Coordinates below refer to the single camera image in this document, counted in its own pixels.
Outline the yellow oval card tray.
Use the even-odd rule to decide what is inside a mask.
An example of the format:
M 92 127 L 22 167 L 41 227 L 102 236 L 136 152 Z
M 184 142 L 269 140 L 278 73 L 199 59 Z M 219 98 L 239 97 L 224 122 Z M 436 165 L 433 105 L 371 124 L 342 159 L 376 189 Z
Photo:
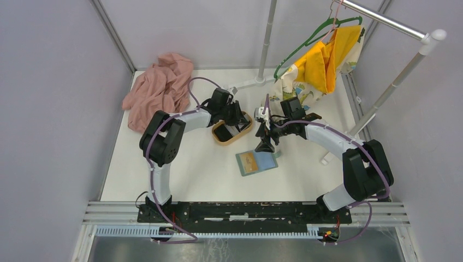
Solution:
M 223 120 L 212 126 L 211 132 L 215 142 L 221 146 L 228 146 L 238 139 L 244 137 L 253 128 L 253 119 L 245 111 L 242 112 L 245 124 L 238 124 L 237 126 L 229 126 Z

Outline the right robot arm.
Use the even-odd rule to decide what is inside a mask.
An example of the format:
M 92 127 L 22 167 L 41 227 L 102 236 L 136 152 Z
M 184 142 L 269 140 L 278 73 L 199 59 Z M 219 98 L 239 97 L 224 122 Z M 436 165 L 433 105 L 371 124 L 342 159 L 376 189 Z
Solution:
M 316 200 L 315 214 L 323 223 L 331 222 L 343 207 L 355 207 L 366 199 L 385 199 L 394 178 L 382 144 L 347 135 L 327 124 L 320 115 L 307 114 L 297 97 L 281 101 L 283 114 L 272 117 L 269 100 L 256 108 L 260 123 L 256 152 L 275 151 L 280 138 L 296 135 L 324 147 L 342 162 L 342 183 Z

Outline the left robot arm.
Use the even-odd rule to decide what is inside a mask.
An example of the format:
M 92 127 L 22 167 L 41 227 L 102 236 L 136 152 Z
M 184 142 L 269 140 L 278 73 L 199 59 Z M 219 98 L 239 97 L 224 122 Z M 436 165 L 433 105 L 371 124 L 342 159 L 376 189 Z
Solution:
M 149 165 L 149 192 L 145 204 L 151 208 L 151 216 L 161 223 L 171 217 L 170 166 L 185 133 L 211 128 L 217 141 L 228 143 L 244 135 L 252 124 L 251 117 L 241 110 L 233 95 L 220 88 L 191 111 L 173 114 L 156 111 L 139 142 Z

